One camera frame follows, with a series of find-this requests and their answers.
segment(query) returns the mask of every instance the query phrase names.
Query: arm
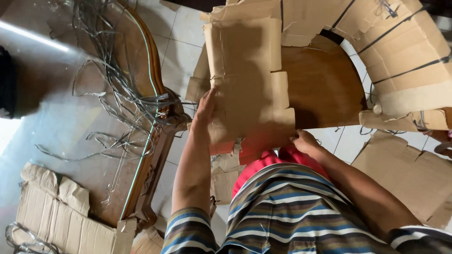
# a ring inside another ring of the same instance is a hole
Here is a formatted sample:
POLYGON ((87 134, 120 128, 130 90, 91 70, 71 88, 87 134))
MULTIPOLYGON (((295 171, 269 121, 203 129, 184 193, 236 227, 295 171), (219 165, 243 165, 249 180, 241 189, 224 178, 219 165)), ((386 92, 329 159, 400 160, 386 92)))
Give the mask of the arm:
POLYGON ((210 212, 210 153, 207 126, 211 122, 216 89, 208 91, 199 102, 198 111, 182 152, 173 186, 171 214, 185 207, 210 212))
POLYGON ((373 234, 388 240, 391 229, 422 225, 400 200, 372 178, 328 152, 309 132, 297 133, 299 138, 291 138, 297 149, 320 163, 333 184, 359 210, 373 234))

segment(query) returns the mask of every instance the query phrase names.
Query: striped shirt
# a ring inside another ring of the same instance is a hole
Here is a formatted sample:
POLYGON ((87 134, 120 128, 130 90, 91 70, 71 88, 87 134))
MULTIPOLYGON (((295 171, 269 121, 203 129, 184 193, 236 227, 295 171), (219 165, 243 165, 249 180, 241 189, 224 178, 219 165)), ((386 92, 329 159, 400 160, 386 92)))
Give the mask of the striped shirt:
POLYGON ((280 163, 257 172, 233 198, 221 247, 208 215, 189 207, 171 216, 162 253, 452 253, 452 234, 439 229, 405 226, 389 237, 388 245, 369 233, 330 181, 280 163))

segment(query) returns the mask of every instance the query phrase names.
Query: hand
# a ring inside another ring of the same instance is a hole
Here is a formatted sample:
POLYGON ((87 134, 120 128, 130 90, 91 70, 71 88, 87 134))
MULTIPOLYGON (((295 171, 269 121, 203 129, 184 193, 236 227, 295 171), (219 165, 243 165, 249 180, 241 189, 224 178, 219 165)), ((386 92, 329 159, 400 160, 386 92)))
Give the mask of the hand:
POLYGON ((289 139, 300 152, 310 154, 314 151, 323 149, 323 147, 319 145, 315 137, 309 132, 297 129, 297 134, 298 138, 290 137, 289 139))
POLYGON ((212 122, 212 113, 214 108, 214 98, 217 93, 217 88, 214 87, 207 91, 207 93, 199 101, 198 111, 194 117, 194 121, 201 121, 205 123, 212 122))

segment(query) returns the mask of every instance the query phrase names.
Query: red shorts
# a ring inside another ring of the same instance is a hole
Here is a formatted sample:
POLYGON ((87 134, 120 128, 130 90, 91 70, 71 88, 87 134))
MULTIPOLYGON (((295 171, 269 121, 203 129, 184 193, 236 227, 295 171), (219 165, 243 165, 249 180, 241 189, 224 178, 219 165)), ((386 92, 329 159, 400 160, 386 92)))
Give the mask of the red shorts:
POLYGON ((265 168, 268 165, 276 163, 297 163, 310 167, 313 171, 321 174, 328 180, 330 179, 326 174, 325 170, 320 166, 320 164, 309 155, 300 152, 295 146, 281 147, 278 152, 279 157, 276 156, 273 150, 268 150, 262 153, 262 158, 251 162, 246 165, 243 172, 240 174, 239 178, 234 184, 232 189, 232 197, 235 197, 240 188, 245 184, 245 182, 250 179, 259 170, 265 168))

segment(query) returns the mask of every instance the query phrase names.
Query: person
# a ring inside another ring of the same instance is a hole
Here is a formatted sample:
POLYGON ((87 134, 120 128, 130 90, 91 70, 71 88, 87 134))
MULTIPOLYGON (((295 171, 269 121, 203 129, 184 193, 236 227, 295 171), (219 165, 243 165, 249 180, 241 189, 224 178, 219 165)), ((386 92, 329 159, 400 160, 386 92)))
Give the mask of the person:
POLYGON ((207 92, 176 172, 169 253, 452 253, 452 234, 423 226, 390 192, 297 130, 293 146, 266 151, 235 183, 221 246, 210 228, 207 92))

